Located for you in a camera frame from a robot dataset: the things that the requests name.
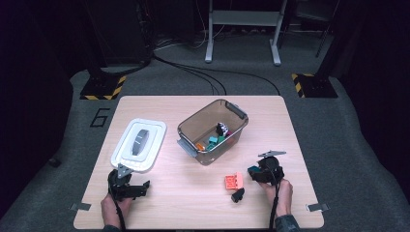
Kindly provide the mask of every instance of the brown translucent container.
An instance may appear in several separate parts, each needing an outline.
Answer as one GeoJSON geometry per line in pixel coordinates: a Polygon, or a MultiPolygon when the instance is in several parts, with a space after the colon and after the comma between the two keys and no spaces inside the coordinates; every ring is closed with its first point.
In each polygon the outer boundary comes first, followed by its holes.
{"type": "Polygon", "coordinates": [[[238,105],[226,100],[216,100],[178,126],[181,137],[178,144],[199,163],[209,165],[238,142],[248,121],[247,113],[238,105]],[[210,137],[219,138],[218,123],[227,125],[229,133],[218,144],[210,146],[210,137]]]}

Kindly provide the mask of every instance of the orange block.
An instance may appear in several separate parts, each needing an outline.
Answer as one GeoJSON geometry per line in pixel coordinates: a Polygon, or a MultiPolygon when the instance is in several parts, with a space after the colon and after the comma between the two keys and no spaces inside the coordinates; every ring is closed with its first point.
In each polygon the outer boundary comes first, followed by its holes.
{"type": "Polygon", "coordinates": [[[201,151],[201,152],[205,151],[204,145],[202,145],[200,143],[196,143],[195,146],[199,151],[201,151]]]}
{"type": "Polygon", "coordinates": [[[241,189],[244,187],[242,173],[236,172],[234,175],[225,176],[226,189],[241,189]]]}

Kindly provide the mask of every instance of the human arm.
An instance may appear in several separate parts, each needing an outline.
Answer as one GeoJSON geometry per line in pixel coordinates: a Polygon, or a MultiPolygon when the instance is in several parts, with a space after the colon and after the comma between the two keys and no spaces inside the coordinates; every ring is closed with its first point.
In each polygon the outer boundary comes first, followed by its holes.
{"type": "MultiPolygon", "coordinates": [[[[117,201],[118,206],[123,213],[123,217],[126,218],[132,203],[132,198],[124,198],[122,201],[117,201]]],[[[102,205],[102,220],[104,224],[103,232],[120,232],[121,222],[117,214],[114,201],[111,195],[108,193],[101,202],[102,205]]]]}
{"type": "MultiPolygon", "coordinates": [[[[269,203],[274,204],[274,199],[277,196],[276,187],[266,183],[259,183],[265,190],[269,203]]],[[[278,192],[278,205],[275,213],[275,225],[277,232],[298,232],[300,231],[299,224],[293,217],[291,212],[292,207],[293,186],[287,180],[280,181],[278,192]]]]}

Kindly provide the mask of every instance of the small toy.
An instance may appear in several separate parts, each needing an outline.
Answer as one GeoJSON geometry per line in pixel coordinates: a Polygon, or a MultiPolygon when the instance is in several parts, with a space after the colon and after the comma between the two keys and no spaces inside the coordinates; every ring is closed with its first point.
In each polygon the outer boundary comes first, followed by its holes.
{"type": "Polygon", "coordinates": [[[224,136],[218,136],[218,144],[220,144],[221,142],[223,142],[223,140],[225,140],[224,136]]]}
{"type": "Polygon", "coordinates": [[[213,148],[215,148],[215,144],[210,143],[210,144],[208,144],[208,146],[206,146],[206,151],[211,151],[213,148]]]}
{"type": "Polygon", "coordinates": [[[245,189],[239,188],[235,193],[232,194],[231,199],[233,202],[238,203],[244,197],[245,189]]]}
{"type": "Polygon", "coordinates": [[[213,137],[213,136],[211,136],[211,137],[209,137],[209,143],[211,144],[214,144],[214,145],[217,145],[217,143],[218,143],[218,139],[217,138],[215,138],[215,137],[213,137]]]}
{"type": "Polygon", "coordinates": [[[224,123],[218,123],[217,124],[217,134],[219,136],[226,137],[226,134],[229,132],[229,128],[227,125],[224,123]]]}
{"type": "Polygon", "coordinates": [[[205,151],[205,146],[200,143],[196,143],[195,147],[201,152],[205,151]]]}
{"type": "MultiPolygon", "coordinates": [[[[231,134],[232,134],[232,132],[229,131],[229,132],[226,134],[226,137],[230,136],[231,134]]],[[[235,141],[235,136],[232,136],[232,137],[228,138],[228,139],[225,141],[225,143],[228,144],[228,145],[235,144],[235,142],[236,142],[236,141],[235,141]]]]}
{"type": "Polygon", "coordinates": [[[237,172],[235,175],[225,176],[226,189],[240,189],[244,187],[244,178],[242,173],[237,172]]]}
{"type": "Polygon", "coordinates": [[[229,130],[229,131],[226,133],[225,137],[228,137],[228,136],[231,135],[231,134],[232,134],[232,131],[229,130]]]}

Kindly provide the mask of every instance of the black curtain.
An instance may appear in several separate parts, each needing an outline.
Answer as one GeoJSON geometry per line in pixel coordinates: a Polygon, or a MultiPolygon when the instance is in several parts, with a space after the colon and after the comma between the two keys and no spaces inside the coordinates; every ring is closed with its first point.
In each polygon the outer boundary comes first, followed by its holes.
{"type": "Polygon", "coordinates": [[[2,217],[59,149],[73,86],[28,5],[2,0],[0,9],[2,217]]]}
{"type": "Polygon", "coordinates": [[[25,0],[46,41],[56,54],[62,68],[71,78],[86,70],[85,41],[97,67],[106,67],[90,16],[84,6],[86,0],[25,0]]]}
{"type": "Polygon", "coordinates": [[[339,78],[365,139],[410,202],[409,9],[405,0],[344,1],[317,75],[339,78]]]}

